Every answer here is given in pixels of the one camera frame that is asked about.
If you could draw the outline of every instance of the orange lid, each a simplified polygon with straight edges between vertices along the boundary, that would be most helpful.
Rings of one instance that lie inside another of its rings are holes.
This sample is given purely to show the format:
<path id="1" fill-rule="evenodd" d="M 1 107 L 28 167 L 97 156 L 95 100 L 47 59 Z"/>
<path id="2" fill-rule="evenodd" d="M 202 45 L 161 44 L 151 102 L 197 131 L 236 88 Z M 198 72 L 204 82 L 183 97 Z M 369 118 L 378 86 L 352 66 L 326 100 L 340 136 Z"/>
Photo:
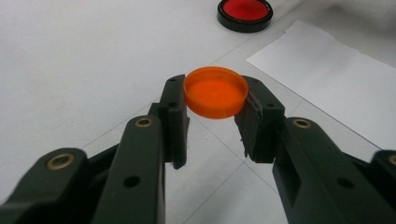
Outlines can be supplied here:
<path id="1" fill-rule="evenodd" d="M 186 105 L 209 119 L 225 119 L 237 114 L 245 104 L 248 84 L 234 71 L 222 67 L 203 67 L 184 80 Z"/>

